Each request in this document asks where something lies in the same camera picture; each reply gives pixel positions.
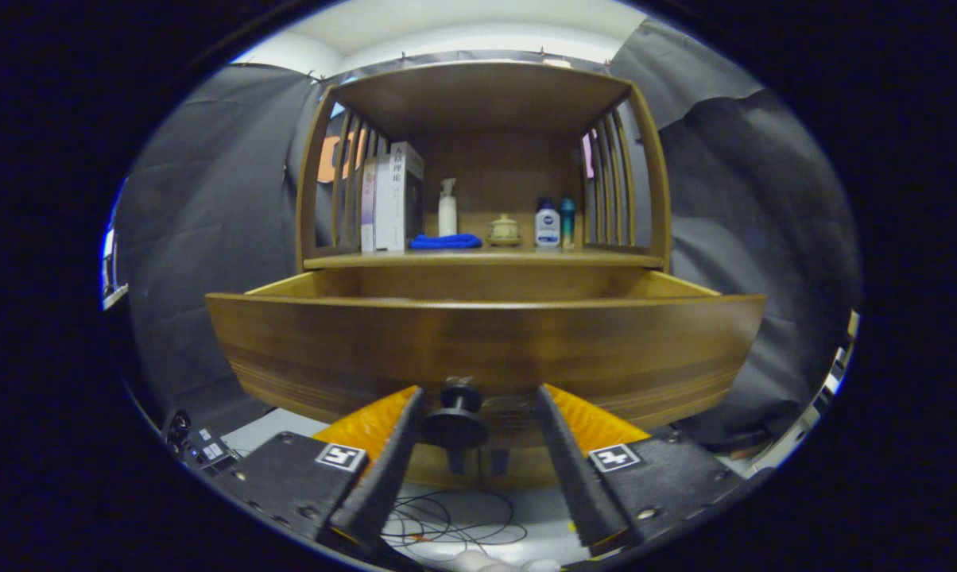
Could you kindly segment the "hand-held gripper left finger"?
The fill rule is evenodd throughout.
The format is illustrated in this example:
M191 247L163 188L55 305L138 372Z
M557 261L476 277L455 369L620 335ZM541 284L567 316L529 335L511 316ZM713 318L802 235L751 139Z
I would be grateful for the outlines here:
M410 386L312 437L282 431L214 478L224 495L308 542L355 557L390 553L382 537L424 408Z

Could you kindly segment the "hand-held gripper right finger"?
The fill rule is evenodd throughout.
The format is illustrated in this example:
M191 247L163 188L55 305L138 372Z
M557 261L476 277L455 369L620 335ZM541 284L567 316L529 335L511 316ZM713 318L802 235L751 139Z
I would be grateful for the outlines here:
M537 388L536 416L571 520L592 556L679 539L752 489L681 432L643 431L561 388Z

